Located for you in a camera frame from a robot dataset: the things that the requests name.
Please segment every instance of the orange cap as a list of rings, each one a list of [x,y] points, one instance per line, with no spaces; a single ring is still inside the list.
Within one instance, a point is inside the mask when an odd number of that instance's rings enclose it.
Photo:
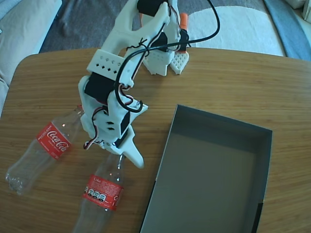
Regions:
[[[188,27],[188,15],[186,13],[180,14],[180,28],[187,30]]]

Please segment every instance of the coca-cola logo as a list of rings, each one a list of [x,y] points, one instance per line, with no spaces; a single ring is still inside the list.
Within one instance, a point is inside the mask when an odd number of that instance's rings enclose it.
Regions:
[[[98,178],[94,178],[94,181],[96,181],[97,183],[101,183],[102,181]]]
[[[63,142],[58,136],[56,131],[50,131],[47,134],[48,138],[52,140],[52,142],[56,145],[58,149],[64,152],[68,147],[67,142]]]

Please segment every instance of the gray carpet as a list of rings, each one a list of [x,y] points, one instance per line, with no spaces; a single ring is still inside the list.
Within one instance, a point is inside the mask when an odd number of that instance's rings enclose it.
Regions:
[[[40,52],[100,47],[127,0],[63,0]],[[263,0],[212,0],[215,6],[244,6],[266,12]],[[179,12],[209,8],[206,0],[179,0]],[[138,28],[135,18],[133,27]]]

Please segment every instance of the open box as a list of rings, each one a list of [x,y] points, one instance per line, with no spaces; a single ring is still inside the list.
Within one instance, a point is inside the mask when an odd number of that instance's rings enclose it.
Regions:
[[[255,233],[272,131],[178,105],[141,233]]]

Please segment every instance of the white rug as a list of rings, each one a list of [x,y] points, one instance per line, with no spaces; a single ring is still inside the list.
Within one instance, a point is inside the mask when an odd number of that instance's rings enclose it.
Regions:
[[[216,10],[221,22],[219,34],[209,41],[191,46],[285,56],[282,42],[268,14],[240,6],[221,6]],[[190,39],[208,36],[216,28],[212,9],[189,15]]]

